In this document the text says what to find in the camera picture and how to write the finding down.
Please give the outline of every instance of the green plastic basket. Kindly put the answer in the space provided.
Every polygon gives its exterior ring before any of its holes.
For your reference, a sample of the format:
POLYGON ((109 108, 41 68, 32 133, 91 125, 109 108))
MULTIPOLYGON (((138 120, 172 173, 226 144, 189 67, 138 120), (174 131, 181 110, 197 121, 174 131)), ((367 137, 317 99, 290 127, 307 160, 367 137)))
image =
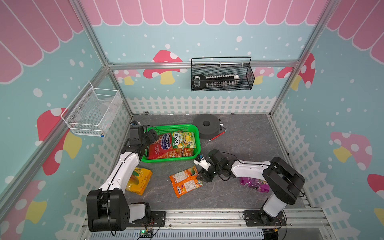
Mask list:
POLYGON ((159 135, 174 132, 174 131, 184 131, 184 132, 193 132, 195 134, 196 148, 194 149, 194 155, 190 157, 172 157, 172 158, 161 158, 161 159, 147 159, 145 156, 142 157, 143 162, 167 162, 167 161, 178 161, 178 160, 191 160, 195 159, 198 154, 200 154, 200 137, 199 130, 195 125, 192 124, 183 124, 183 125, 168 125, 168 126, 159 126, 156 127, 159 130, 159 135))

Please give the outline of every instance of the gray floor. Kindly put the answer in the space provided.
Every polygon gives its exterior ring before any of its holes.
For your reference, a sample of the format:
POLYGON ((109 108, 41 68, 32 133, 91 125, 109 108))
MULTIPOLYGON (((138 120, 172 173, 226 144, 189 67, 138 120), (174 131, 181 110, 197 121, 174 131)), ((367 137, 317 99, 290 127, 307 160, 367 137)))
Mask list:
MULTIPOLYGON (((141 115, 134 116, 141 124, 152 126, 190 124, 196 115, 141 115)), ((201 154, 213 149, 236 155, 244 161, 267 161, 282 157, 281 149, 266 115, 217 115, 227 128, 227 132, 212 142, 201 139, 201 154)), ((139 167, 153 171, 153 175, 143 196, 126 191, 128 203, 148 202, 152 209, 217 209, 217 208, 260 208, 269 193, 260 193, 240 185, 232 178, 223 181, 218 177, 210 183, 195 189, 179 199, 173 190, 170 175, 194 165, 193 160, 159 163, 140 162, 139 167)), ((287 207, 303 208, 301 199, 287 207)))

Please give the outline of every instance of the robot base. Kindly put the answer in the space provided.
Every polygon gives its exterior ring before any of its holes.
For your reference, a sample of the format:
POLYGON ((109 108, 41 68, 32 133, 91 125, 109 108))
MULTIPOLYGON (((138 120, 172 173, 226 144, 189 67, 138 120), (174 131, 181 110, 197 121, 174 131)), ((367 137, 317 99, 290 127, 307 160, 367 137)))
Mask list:
MULTIPOLYGON (((165 211, 151 211, 151 217, 149 219, 154 219, 153 227, 164 227, 165 224, 165 218, 166 218, 166 212, 165 211)), ((143 219, 137 219, 131 223, 128 223, 127 227, 141 227, 143 228, 142 224, 148 223, 148 220, 146 220, 143 223, 143 219)))
POLYGON ((266 216, 265 214, 260 214, 260 210, 246 210, 244 211, 243 219, 247 223, 247 227, 283 227, 287 225, 282 211, 279 212, 279 214, 273 219, 273 221, 270 221, 268 216, 266 216))

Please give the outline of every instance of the white picket fence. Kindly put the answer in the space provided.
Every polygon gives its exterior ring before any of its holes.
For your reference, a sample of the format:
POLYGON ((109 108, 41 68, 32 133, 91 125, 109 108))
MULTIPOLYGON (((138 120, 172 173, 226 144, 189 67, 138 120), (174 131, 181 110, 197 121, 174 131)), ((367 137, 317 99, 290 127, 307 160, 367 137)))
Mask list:
POLYGON ((84 175, 84 185, 78 187, 79 197, 71 201, 72 211, 64 216, 64 228, 55 233, 58 240, 77 240, 79 229, 87 217, 86 196, 90 190, 98 189, 105 182, 111 172, 113 161, 119 154, 119 146, 123 141, 126 128, 129 125, 129 116, 122 106, 112 122, 108 133, 103 137, 103 145, 98 146, 99 153, 94 154, 95 162, 89 164, 90 172, 84 175))
POLYGON ((181 97, 177 99, 173 97, 169 99, 165 97, 161 99, 157 97, 154 99, 150 97, 146 99, 142 97, 141 99, 127 98, 128 104, 133 113, 144 113, 148 111, 153 114, 200 114, 200 113, 269 113, 276 101, 276 96, 273 98, 258 97, 254 99, 253 97, 245 98, 242 97, 239 99, 237 96, 234 98, 219 97, 215 99, 211 97, 210 99, 204 97, 200 99, 196 97, 192 99, 188 97, 187 99, 181 97))
POLYGON ((304 135, 300 135, 300 128, 296 128, 296 121, 292 121, 292 114, 289 114, 289 108, 285 106, 286 103, 279 105, 273 120, 296 169, 305 178, 307 197, 315 203, 314 207, 323 209, 338 239, 344 237, 344 239, 357 240, 360 231, 352 228, 348 223, 350 214, 341 210, 339 206, 341 199, 332 194, 333 185, 326 183, 327 174, 320 172, 320 163, 313 159, 315 153, 309 151, 309 144, 304 142, 304 135))

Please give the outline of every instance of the purple snack bag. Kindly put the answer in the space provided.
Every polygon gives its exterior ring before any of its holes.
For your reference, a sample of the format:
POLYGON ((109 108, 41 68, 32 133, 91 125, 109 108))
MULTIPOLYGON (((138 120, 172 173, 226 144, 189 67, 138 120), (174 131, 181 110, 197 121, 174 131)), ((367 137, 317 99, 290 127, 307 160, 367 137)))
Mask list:
POLYGON ((270 188, 266 181, 251 177, 241 177, 240 184, 246 187, 257 189, 259 192, 269 192, 270 188))

